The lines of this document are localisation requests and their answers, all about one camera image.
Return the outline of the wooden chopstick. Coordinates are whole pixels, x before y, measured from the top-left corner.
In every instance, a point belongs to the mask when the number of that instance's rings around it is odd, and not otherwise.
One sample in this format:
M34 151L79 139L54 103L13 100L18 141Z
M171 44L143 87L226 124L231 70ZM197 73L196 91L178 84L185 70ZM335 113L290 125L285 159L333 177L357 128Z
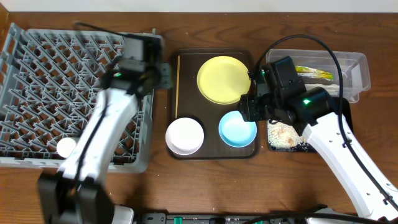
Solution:
M178 117L178 97L179 97L179 80L180 80L180 55L177 57L177 77L175 91L175 119Z

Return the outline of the light blue bowl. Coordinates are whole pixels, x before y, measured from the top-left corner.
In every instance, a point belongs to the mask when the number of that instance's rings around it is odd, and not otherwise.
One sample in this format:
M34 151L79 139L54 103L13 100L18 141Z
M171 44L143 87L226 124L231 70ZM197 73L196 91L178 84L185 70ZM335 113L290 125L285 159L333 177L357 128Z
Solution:
M257 125L244 121L239 111L226 113L219 122L220 138L231 147L246 147L255 140Z

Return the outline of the green snack wrapper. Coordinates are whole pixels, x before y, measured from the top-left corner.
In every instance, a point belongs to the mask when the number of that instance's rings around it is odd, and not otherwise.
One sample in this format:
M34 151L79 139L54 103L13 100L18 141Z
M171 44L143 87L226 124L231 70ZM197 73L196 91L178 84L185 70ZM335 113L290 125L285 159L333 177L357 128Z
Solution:
M323 70L319 70L316 68L310 68L305 66L295 66L296 72L301 77L309 77L309 78L321 78L329 81L333 80L333 74L330 72L326 72Z

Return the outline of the white paper napkin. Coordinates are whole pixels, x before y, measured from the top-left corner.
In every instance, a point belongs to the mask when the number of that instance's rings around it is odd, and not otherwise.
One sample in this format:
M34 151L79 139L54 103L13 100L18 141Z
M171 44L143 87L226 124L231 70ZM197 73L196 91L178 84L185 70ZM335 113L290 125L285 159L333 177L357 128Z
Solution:
M324 88L331 96L339 96L339 90L340 87L337 84L331 84L331 85L324 85L324 84L305 84L305 87L307 90L311 90L316 87L322 87Z

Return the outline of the white cup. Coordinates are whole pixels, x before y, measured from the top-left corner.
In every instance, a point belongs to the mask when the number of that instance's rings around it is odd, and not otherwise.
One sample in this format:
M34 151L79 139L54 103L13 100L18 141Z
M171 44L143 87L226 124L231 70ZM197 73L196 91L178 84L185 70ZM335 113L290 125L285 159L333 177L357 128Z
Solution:
M78 140L79 138L76 137L66 137L59 140L56 147L58 155L67 158L73 152Z

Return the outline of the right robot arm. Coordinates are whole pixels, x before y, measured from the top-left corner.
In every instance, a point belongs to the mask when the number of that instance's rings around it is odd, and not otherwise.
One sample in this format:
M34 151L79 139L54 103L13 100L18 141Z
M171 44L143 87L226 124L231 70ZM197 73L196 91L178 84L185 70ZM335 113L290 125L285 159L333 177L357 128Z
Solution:
M360 217L397 220L397 188L355 138L341 100L322 87L307 90L290 57L256 65L250 77L257 93L242 95L238 104L245 121L293 127L327 163Z

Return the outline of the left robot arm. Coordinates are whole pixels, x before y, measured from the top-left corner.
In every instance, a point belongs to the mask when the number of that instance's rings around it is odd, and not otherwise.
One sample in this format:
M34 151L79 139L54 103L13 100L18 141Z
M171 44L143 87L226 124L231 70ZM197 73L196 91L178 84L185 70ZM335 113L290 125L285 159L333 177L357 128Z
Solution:
M101 78L96 106L77 145L55 174L38 179L45 223L132 223L134 210L112 202L104 189L122 133L141 100L163 88L164 40L155 34L123 34L124 51Z

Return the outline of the clear plastic waste bin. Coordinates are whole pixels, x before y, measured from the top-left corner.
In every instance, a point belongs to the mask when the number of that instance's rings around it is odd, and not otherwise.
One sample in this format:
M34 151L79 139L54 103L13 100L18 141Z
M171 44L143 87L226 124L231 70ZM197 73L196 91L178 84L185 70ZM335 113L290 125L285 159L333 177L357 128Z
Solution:
M365 54L356 52L334 52L343 76L343 97L350 103L359 101L359 94L371 87L368 61ZM286 56L294 65L316 68L333 74L333 80L303 77L305 84L337 84L339 76L331 55L326 50L272 49L266 55L266 62L275 62Z

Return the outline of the grey plastic dishwasher rack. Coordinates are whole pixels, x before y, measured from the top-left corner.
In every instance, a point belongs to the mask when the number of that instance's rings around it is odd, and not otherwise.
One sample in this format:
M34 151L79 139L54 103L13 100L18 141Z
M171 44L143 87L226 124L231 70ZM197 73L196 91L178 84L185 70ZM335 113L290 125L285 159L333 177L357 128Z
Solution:
M57 143L83 132L100 78L123 45L107 32L12 24L1 52L1 165L61 165Z

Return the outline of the dark brown serving tray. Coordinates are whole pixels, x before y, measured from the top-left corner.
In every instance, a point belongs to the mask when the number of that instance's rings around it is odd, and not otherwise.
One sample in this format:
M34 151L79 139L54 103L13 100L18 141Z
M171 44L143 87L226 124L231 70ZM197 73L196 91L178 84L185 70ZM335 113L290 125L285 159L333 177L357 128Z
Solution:
M204 142L197 152L181 156L170 149L168 153L179 160L210 160L210 159L249 159L256 155L259 149L258 138L246 147L231 147L227 145L218 132L220 119L228 112L238 108L237 103L219 105L207 100L199 91L197 74L207 60L217 56L230 56L240 61L247 68L253 66L250 51L243 48L218 49L180 49L170 56L173 88L169 93L168 122L175 120L175 91L177 77L177 57L180 55L180 80L178 97L178 118L192 118L198 121L205 133Z

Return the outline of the yellow round plate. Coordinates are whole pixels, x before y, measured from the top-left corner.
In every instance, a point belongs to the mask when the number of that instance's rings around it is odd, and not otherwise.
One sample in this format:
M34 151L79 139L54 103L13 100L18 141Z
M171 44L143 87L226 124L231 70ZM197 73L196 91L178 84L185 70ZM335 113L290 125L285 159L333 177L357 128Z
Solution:
M242 61L230 56L217 56L200 67L197 85L207 100L219 105L230 105L248 93L251 81L248 68Z

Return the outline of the white pink round bowl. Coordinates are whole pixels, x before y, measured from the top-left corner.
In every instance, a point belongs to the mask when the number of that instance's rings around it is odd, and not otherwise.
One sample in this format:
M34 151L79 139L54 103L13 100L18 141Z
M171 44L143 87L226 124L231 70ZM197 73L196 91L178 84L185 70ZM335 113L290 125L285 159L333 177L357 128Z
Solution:
M205 133L201 124L192 118L179 118L167 128L165 142L174 153L187 156L201 148Z

